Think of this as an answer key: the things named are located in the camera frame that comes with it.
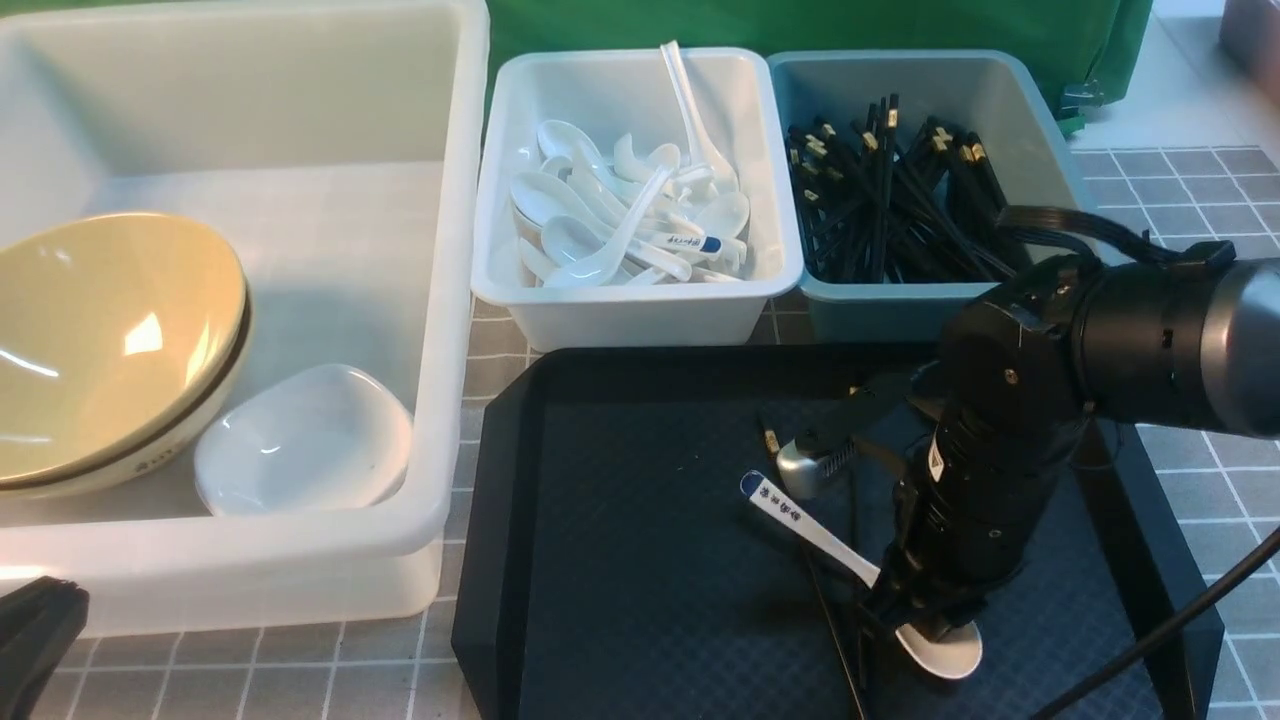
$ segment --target white ceramic dish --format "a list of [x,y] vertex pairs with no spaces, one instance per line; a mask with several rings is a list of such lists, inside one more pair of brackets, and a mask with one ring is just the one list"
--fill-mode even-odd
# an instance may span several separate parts
[[603,147],[627,133],[636,147],[678,141],[687,156],[685,123],[657,47],[522,55],[498,73],[476,197],[471,290],[507,307],[534,348],[742,343],[768,299],[800,281],[800,231],[768,65],[733,47],[682,56],[707,133],[750,200],[742,282],[534,287],[521,265],[516,237],[526,228],[512,222],[509,190],[512,178],[541,164],[539,124],[572,123]]
[[127,450],[123,455],[106,460],[105,464],[88,468],[84,471],[52,480],[41,480],[31,486],[0,488],[0,501],[51,500],[102,491],[168,465],[200,436],[201,430],[214,421],[232,388],[236,387],[236,379],[248,360],[253,338],[253,307],[251,302],[251,297],[246,296],[244,316],[239,323],[239,333],[228,350],[224,365],[215,373],[205,392],[154,437],[138,447]]
[[343,363],[416,415],[404,483],[372,507],[210,516],[191,448],[92,495],[0,502],[0,593],[77,582],[90,638],[407,616],[435,600],[488,53],[480,0],[0,19],[0,246],[106,213],[206,223],[236,249],[257,318],[228,407]]
[[196,489],[214,515],[369,507],[399,488],[412,436],[381,383],[320,365],[214,423],[196,445]]

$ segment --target teal plastic bin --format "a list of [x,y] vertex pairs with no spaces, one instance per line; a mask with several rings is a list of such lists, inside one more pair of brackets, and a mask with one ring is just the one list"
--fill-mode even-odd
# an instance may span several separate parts
[[[847,128],[869,102],[900,94],[902,129],[911,138],[928,115],[960,123],[982,136],[1010,204],[1092,208],[1066,142],[1027,68],[1010,55],[984,50],[836,50],[781,53],[768,58],[782,127],[810,127],[820,114]],[[1030,249],[1033,258],[1052,251]],[[1110,246],[1098,250],[1119,261]],[[943,323],[989,283],[832,284],[808,272],[818,342],[936,340]]]

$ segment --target spoon bowl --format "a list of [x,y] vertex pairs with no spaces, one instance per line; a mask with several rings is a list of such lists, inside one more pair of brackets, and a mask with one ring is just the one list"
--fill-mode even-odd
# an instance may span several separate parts
[[593,163],[598,161],[600,169],[605,169],[600,149],[577,126],[566,123],[564,120],[543,120],[538,123],[538,149],[543,151],[544,158],[572,158],[573,146],[576,145],[585,146],[588,159]]
[[[609,237],[613,228],[602,222],[582,199],[573,192],[564,181],[543,173],[517,173],[511,179],[511,201],[516,210],[545,232],[547,224],[556,215],[568,215],[599,237]],[[627,258],[646,266],[654,266],[685,282],[692,274],[692,268],[687,260],[677,258],[659,247],[654,247],[639,240],[631,242],[625,249]]]
[[640,160],[636,158],[630,132],[613,143],[613,172],[622,179],[637,183],[648,182],[654,170],[662,165],[678,168],[680,147],[667,142],[659,145],[648,158]]
[[694,217],[694,224],[707,234],[727,240],[736,238],[750,217],[751,201],[741,192],[726,192],[703,208]]
[[[543,256],[548,258],[548,260],[552,263],[550,270],[547,273],[547,277],[539,275],[539,279],[543,282],[547,282],[547,278],[550,277],[550,274],[556,272],[557,268],[563,268],[566,265],[577,263],[579,260],[590,256],[593,252],[599,251],[600,247],[604,245],[604,238],[596,234],[594,229],[591,231],[590,234],[577,231],[566,233],[554,229],[553,232],[548,233],[544,229],[541,236],[543,236],[543,251],[539,254],[545,252],[545,255]],[[660,277],[666,277],[666,273],[660,270],[653,270],[653,268],[650,268],[649,270],[644,270],[644,273],[652,273],[652,272],[657,272]],[[630,284],[637,277],[637,274],[644,274],[644,273],[639,273],[634,264],[623,261],[622,266],[620,266],[618,272],[613,274],[613,278],[609,281],[609,283]]]
[[[644,217],[645,210],[649,205],[658,197],[662,192],[663,183],[671,177],[672,168],[659,168],[657,173],[649,182],[645,183],[640,197],[636,204],[631,206],[627,211],[627,217],[623,218],[622,224],[613,231],[609,236],[608,242],[599,252],[584,258],[576,263],[566,265],[557,270],[552,277],[547,278],[544,286],[547,287],[581,287],[581,286],[599,286],[603,284],[608,278],[618,270],[622,264],[622,259],[626,256],[627,247],[631,245],[632,236],[635,236],[636,229],[640,227],[640,219]],[[570,219],[553,218],[553,223],[543,228],[543,236],[547,237],[552,234],[553,237],[559,233],[568,233],[571,237],[581,237],[584,234],[589,236],[591,229],[584,223]]]

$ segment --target large white plastic bin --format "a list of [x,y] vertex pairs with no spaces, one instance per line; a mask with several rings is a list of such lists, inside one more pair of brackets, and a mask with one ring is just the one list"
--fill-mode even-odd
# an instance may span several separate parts
[[685,64],[703,122],[751,201],[742,236],[750,246],[746,282],[531,287],[516,255],[508,187],[516,173],[538,169],[538,123],[573,123],[605,154],[627,132],[637,152],[675,142],[687,158],[689,146],[657,47],[522,55],[498,72],[476,197],[471,290],[507,307],[534,348],[742,343],[768,299],[800,281],[800,231],[768,65],[754,53],[726,47],[687,50]]
[[435,597],[460,433],[488,54],[479,0],[193,3],[0,22],[0,247],[191,215],[253,291],[234,405],[321,363],[413,409],[402,489],[211,518],[191,451],[111,491],[0,501],[0,593],[55,575],[87,635],[408,615]]

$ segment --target black plastic object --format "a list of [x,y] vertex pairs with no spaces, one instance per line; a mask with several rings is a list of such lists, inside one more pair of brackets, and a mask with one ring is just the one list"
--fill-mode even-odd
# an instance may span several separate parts
[[[762,405],[786,441],[851,386],[931,352],[593,350],[535,364],[485,414],[453,626],[481,715],[849,717],[794,538],[736,483],[768,462]],[[908,407],[874,430],[900,448],[925,433]],[[873,717],[1027,717],[1204,589],[1132,428],[1088,433],[1078,465],[1025,571],[979,619],[978,673],[938,685],[883,646]],[[855,478],[856,506],[845,486],[812,511],[876,559],[893,530],[891,478],[869,461]],[[1206,614],[1066,716],[1204,717],[1221,639]]]
[[26,720],[88,620],[88,593],[40,578],[0,597],[0,717]]

